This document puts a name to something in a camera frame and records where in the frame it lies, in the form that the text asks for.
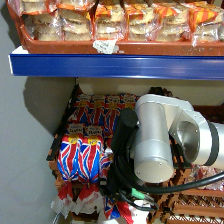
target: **packaged food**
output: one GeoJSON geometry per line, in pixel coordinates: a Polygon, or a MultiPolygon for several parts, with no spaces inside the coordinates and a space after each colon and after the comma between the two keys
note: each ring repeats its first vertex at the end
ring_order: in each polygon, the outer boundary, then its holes
{"type": "Polygon", "coordinates": [[[39,41],[62,40],[61,20],[57,11],[33,16],[34,39],[39,41]]]}
{"type": "Polygon", "coordinates": [[[127,19],[127,39],[131,41],[153,39],[156,31],[155,22],[157,22],[153,8],[148,7],[143,0],[125,0],[124,8],[127,19]]]}
{"type": "Polygon", "coordinates": [[[190,38],[188,8],[176,2],[163,3],[160,0],[150,2],[154,13],[159,16],[160,29],[156,41],[182,41],[190,38]]]}
{"type": "Polygon", "coordinates": [[[103,209],[103,197],[98,188],[100,153],[103,148],[103,127],[88,126],[80,147],[78,180],[83,189],[76,201],[75,213],[91,214],[103,209]]]}
{"type": "Polygon", "coordinates": [[[34,16],[29,15],[24,19],[24,25],[25,25],[26,31],[28,32],[28,34],[30,35],[32,39],[34,39],[34,31],[35,31],[35,24],[33,21],[33,17],[34,16]]]}
{"type": "Polygon", "coordinates": [[[192,31],[192,45],[199,42],[219,40],[219,28],[224,20],[224,10],[205,1],[181,3],[189,8],[189,24],[192,31]]]}
{"type": "Polygon", "coordinates": [[[134,94],[121,94],[121,108],[130,108],[132,110],[135,109],[135,103],[136,103],[136,95],[134,94]]]}
{"type": "Polygon", "coordinates": [[[123,217],[127,224],[134,223],[128,203],[113,198],[104,198],[104,215],[109,220],[123,217]]]}
{"type": "Polygon", "coordinates": [[[220,25],[218,30],[219,40],[224,41],[224,25],[220,25]]]}
{"type": "Polygon", "coordinates": [[[8,3],[18,16],[50,13],[57,9],[56,0],[9,0],[8,3]]]}
{"type": "Polygon", "coordinates": [[[87,124],[90,99],[91,96],[86,94],[77,96],[73,114],[68,118],[69,123],[87,124]]]}
{"type": "Polygon", "coordinates": [[[58,8],[88,11],[94,5],[94,0],[59,0],[58,8]]]}
{"type": "Polygon", "coordinates": [[[124,10],[119,0],[100,0],[95,12],[95,40],[125,38],[124,10]]]}
{"type": "Polygon", "coordinates": [[[57,214],[63,214],[65,218],[70,211],[74,212],[76,207],[73,202],[72,181],[78,180],[78,158],[82,141],[82,133],[65,134],[59,150],[57,165],[65,184],[52,202],[51,208],[57,214]]]}
{"type": "Polygon", "coordinates": [[[104,125],[105,95],[93,95],[89,105],[90,125],[104,125]]]}
{"type": "MultiPolygon", "coordinates": [[[[192,165],[192,170],[190,176],[187,178],[186,182],[194,182],[197,180],[201,180],[207,177],[214,176],[220,172],[223,172],[223,170],[219,170],[210,166],[198,166],[198,165],[192,165]]],[[[207,190],[219,190],[224,191],[223,188],[224,180],[215,182],[213,184],[209,184],[206,186],[199,187],[199,189],[207,189],[207,190]]]]}
{"type": "Polygon", "coordinates": [[[120,96],[107,95],[105,100],[105,110],[104,110],[104,126],[105,126],[105,136],[113,136],[115,131],[117,120],[121,111],[121,101],[120,96]]]}
{"type": "Polygon", "coordinates": [[[61,9],[62,30],[65,41],[89,41],[92,39],[92,23],[89,12],[61,9]]]}

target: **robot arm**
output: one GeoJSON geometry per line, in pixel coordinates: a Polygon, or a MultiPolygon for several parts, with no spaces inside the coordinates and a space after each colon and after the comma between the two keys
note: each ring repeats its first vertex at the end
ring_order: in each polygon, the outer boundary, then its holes
{"type": "Polygon", "coordinates": [[[169,135],[182,147],[188,162],[224,169],[223,124],[206,121],[187,101],[148,94],[139,98],[135,111],[121,111],[111,143],[114,161],[107,182],[100,182],[101,193],[137,209],[154,211],[158,209],[156,203],[152,203],[154,208],[135,206],[132,191],[173,193],[224,179],[222,172],[183,185],[145,186],[145,182],[161,183],[173,175],[169,135]]]}
{"type": "Polygon", "coordinates": [[[189,163],[223,169],[224,125],[210,123],[187,101],[148,94],[135,107],[139,130],[132,145],[135,175],[150,183],[173,174],[169,134],[189,163]]]}

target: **wooden tray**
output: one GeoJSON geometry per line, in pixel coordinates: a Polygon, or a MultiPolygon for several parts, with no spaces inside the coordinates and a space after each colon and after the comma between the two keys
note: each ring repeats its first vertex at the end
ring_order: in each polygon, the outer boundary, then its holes
{"type": "MultiPolygon", "coordinates": [[[[33,54],[97,54],[93,41],[38,41],[25,29],[24,21],[8,5],[21,45],[33,54]]],[[[173,55],[173,56],[224,56],[224,42],[201,43],[193,47],[190,42],[125,42],[116,43],[117,54],[125,55],[173,55]]]]}

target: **blue shelf edge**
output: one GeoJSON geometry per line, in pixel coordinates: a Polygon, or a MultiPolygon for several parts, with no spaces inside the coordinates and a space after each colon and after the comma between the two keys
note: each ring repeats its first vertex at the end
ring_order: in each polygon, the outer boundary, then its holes
{"type": "Polygon", "coordinates": [[[9,55],[15,76],[224,80],[224,56],[9,55]]]}

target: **price label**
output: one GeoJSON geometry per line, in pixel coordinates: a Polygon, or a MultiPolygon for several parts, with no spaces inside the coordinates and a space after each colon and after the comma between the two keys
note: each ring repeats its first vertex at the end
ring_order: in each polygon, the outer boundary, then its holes
{"type": "Polygon", "coordinates": [[[112,54],[114,52],[116,40],[95,40],[93,42],[93,47],[97,49],[98,52],[104,54],[112,54]]]}

